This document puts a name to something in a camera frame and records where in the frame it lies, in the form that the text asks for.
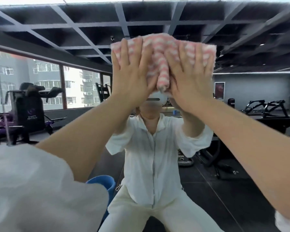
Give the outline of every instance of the pink and white striped towel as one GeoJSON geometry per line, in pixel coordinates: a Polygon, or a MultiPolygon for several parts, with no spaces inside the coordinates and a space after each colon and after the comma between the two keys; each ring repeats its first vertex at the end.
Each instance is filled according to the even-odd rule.
{"type": "MultiPolygon", "coordinates": [[[[135,38],[128,40],[129,56],[134,52],[135,38]]],[[[174,55],[174,58],[179,61],[178,46],[181,40],[177,40],[167,33],[150,34],[143,36],[143,49],[150,43],[153,46],[152,64],[149,65],[147,77],[158,76],[157,89],[161,92],[165,92],[170,86],[169,78],[169,65],[164,56],[164,52],[169,49],[174,55]]],[[[196,42],[183,41],[186,43],[186,51],[189,57],[189,61],[192,65],[195,62],[195,47],[196,42]]],[[[121,43],[116,42],[111,44],[111,49],[115,52],[116,57],[120,63],[121,43]]],[[[212,54],[216,58],[216,46],[202,44],[203,50],[203,63],[204,66],[207,64],[209,56],[212,54]]]]}

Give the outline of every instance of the shirt collar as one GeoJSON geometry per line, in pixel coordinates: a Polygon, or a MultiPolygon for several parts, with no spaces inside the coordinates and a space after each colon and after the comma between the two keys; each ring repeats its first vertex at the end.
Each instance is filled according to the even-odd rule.
{"type": "MultiPolygon", "coordinates": [[[[140,117],[140,115],[137,116],[137,119],[138,119],[138,126],[139,126],[139,128],[144,129],[144,130],[147,131],[147,128],[146,128],[146,126],[145,126],[145,124],[144,124],[144,121],[143,121],[143,119],[140,117]]],[[[158,121],[158,125],[157,125],[157,130],[156,130],[156,132],[165,129],[164,120],[165,120],[165,116],[164,116],[164,114],[160,113],[160,117],[159,117],[159,121],[158,121]]]]}

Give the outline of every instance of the blue trash can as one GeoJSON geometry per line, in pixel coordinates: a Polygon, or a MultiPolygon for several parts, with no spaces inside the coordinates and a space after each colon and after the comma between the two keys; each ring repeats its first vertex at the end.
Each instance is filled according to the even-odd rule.
{"type": "MultiPolygon", "coordinates": [[[[109,204],[113,200],[113,196],[115,193],[116,183],[115,183],[114,178],[108,175],[101,175],[101,176],[94,177],[86,182],[86,184],[93,184],[93,183],[99,183],[107,189],[108,195],[109,195],[109,200],[108,200],[108,206],[109,206],[109,204]]],[[[107,216],[108,216],[108,211],[106,210],[102,218],[102,221],[104,221],[107,216]]]]}

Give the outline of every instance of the purple logo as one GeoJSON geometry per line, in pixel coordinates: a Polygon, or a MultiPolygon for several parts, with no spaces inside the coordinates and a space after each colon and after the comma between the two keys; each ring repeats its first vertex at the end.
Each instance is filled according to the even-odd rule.
{"type": "Polygon", "coordinates": [[[29,114],[30,116],[32,116],[34,113],[35,113],[35,109],[30,109],[30,110],[28,110],[28,114],[29,114]]]}

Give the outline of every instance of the headset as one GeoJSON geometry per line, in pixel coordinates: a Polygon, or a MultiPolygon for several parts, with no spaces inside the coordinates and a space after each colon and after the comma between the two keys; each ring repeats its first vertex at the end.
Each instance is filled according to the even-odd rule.
{"type": "Polygon", "coordinates": [[[146,100],[146,103],[151,103],[153,105],[163,106],[166,104],[168,97],[164,93],[155,92],[152,93],[146,100]]]}

